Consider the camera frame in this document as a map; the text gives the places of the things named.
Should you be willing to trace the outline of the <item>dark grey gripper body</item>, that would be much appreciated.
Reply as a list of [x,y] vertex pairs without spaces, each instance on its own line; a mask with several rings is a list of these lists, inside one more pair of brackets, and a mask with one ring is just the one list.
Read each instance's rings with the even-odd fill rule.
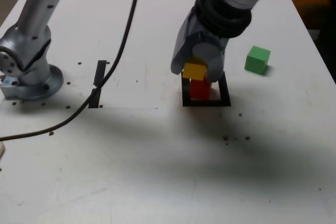
[[192,16],[188,29],[189,36],[195,36],[199,41],[210,42],[219,45],[220,49],[225,49],[229,38],[220,37],[209,31],[198,19],[197,16]]

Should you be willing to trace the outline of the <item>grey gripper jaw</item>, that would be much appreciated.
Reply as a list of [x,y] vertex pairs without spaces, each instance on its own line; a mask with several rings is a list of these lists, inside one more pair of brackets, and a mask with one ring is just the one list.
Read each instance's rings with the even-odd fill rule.
[[182,72],[186,60],[193,55],[193,47],[200,41],[200,34],[201,23],[197,19],[195,7],[192,7],[177,34],[171,61],[173,74]]
[[207,42],[196,44],[192,53],[196,58],[203,60],[206,65],[206,79],[208,82],[217,82],[224,71],[225,50]]

